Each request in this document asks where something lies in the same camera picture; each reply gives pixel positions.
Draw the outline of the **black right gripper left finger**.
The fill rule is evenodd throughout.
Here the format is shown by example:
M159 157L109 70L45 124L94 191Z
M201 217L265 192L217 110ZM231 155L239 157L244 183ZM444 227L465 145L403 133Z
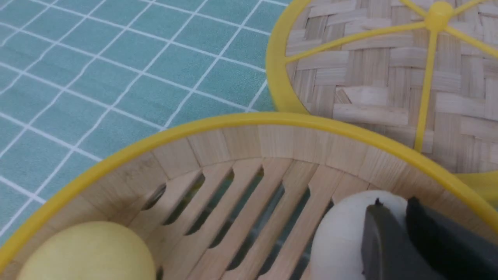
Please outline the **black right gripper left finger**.
M393 213L380 202L366 208L361 244L366 280L442 280L411 243Z

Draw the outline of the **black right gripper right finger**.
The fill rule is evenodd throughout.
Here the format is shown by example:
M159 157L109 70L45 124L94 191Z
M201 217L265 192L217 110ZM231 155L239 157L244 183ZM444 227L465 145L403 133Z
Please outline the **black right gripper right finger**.
M447 280L497 279L497 268L430 217L414 196L407 201L406 229L420 255Z

